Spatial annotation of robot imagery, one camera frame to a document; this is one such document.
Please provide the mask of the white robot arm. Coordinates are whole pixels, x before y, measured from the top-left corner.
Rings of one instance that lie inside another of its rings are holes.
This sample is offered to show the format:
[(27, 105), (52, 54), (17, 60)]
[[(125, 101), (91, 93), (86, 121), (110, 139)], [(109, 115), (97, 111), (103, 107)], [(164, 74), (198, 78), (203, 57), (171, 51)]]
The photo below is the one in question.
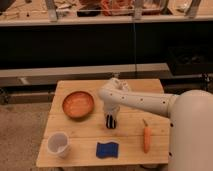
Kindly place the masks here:
[(213, 94), (190, 90), (180, 95), (134, 92), (111, 78), (98, 92), (104, 114), (116, 121), (119, 106), (170, 119), (168, 171), (213, 171)]

